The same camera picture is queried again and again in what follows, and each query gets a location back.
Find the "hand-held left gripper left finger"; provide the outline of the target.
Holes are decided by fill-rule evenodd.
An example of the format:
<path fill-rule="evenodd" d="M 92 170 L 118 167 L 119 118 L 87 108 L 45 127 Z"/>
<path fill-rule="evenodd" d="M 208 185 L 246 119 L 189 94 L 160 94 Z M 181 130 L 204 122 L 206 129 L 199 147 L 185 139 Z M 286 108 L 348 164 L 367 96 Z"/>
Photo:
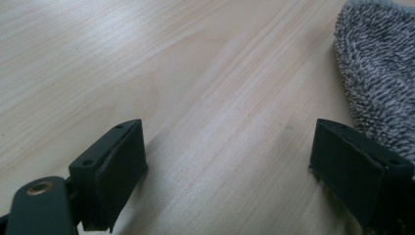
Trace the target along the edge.
<path fill-rule="evenodd" d="M 112 231 L 147 170 L 142 121 L 111 128 L 69 165 L 75 221 L 86 231 Z"/>

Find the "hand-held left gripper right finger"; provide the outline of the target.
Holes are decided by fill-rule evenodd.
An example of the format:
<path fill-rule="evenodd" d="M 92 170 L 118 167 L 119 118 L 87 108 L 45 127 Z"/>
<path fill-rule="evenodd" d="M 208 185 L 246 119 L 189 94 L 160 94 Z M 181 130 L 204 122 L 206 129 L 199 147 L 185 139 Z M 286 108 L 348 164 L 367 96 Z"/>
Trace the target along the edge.
<path fill-rule="evenodd" d="M 415 164 L 349 126 L 320 118 L 309 168 L 363 230 L 415 235 Z"/>

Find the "grey terry towel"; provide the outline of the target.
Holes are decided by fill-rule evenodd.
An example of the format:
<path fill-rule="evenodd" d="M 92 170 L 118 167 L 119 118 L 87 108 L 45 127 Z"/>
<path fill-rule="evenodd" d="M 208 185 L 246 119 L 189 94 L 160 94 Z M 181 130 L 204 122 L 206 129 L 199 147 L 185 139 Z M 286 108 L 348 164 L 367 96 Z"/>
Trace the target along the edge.
<path fill-rule="evenodd" d="M 356 129 L 415 164 L 415 6 L 347 0 L 334 48 Z"/>

